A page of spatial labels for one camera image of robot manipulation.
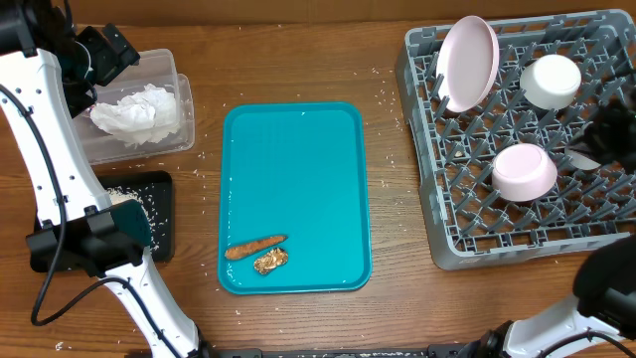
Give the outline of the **white tissue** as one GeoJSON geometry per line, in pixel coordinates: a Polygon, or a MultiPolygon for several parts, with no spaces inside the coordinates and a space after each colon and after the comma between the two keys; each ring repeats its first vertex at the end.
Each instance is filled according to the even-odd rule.
{"type": "Polygon", "coordinates": [[[97,103],[89,116],[99,129],[127,145],[158,143],[181,128],[174,94],[151,84],[117,104],[97,103]]]}

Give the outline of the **pale green bowl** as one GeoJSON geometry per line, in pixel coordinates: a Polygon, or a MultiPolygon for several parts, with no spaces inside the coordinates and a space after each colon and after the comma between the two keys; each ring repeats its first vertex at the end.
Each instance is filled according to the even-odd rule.
{"type": "Polygon", "coordinates": [[[561,110],[575,99],[582,76],[577,64],[562,55],[545,55],[526,67],[520,89],[526,100],[545,110],[561,110]]]}

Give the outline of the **small pink bowl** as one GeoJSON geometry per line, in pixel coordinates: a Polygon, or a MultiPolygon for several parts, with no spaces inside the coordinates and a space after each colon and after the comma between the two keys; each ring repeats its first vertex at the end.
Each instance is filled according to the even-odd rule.
{"type": "Polygon", "coordinates": [[[492,186],[510,202],[533,201],[548,193],[557,181],[557,167],[536,144],[519,143],[502,150],[493,160],[492,186]]]}

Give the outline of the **large white plate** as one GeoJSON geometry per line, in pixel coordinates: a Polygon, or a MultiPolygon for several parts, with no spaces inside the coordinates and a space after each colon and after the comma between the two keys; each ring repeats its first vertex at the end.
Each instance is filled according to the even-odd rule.
{"type": "Polygon", "coordinates": [[[479,104],[490,92],[499,67],[499,42],[493,28],[478,16],[456,22],[438,53],[438,90],[446,109],[460,113],[479,104]]]}

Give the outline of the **white plastic cup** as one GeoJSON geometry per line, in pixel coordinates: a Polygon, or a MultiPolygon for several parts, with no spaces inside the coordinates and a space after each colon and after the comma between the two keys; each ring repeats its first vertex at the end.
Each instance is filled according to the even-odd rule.
{"type": "Polygon", "coordinates": [[[590,152],[582,149],[567,147],[564,153],[570,157],[570,164],[580,170],[594,170],[601,166],[590,157],[590,152]]]}

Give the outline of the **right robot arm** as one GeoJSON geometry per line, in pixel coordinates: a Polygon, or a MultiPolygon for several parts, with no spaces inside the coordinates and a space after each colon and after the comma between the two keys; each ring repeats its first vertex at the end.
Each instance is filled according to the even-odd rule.
{"type": "MultiPolygon", "coordinates": [[[[599,108],[566,147],[583,168],[618,163],[635,172],[635,91],[599,108]]],[[[604,246],[583,262],[572,295],[525,320],[508,321],[466,344],[459,357],[566,357],[602,341],[633,357],[635,237],[604,246]]]]}

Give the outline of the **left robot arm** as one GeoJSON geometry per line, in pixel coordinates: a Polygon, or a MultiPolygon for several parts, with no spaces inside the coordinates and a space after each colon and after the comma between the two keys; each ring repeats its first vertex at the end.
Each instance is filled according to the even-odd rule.
{"type": "Polygon", "coordinates": [[[154,264],[141,205],[113,204],[83,151],[74,118],[139,54],[113,25],[74,27],[69,5],[1,5],[1,107],[36,198],[35,269],[80,268],[108,288],[155,357],[210,357],[213,348],[179,307],[154,264]]]}

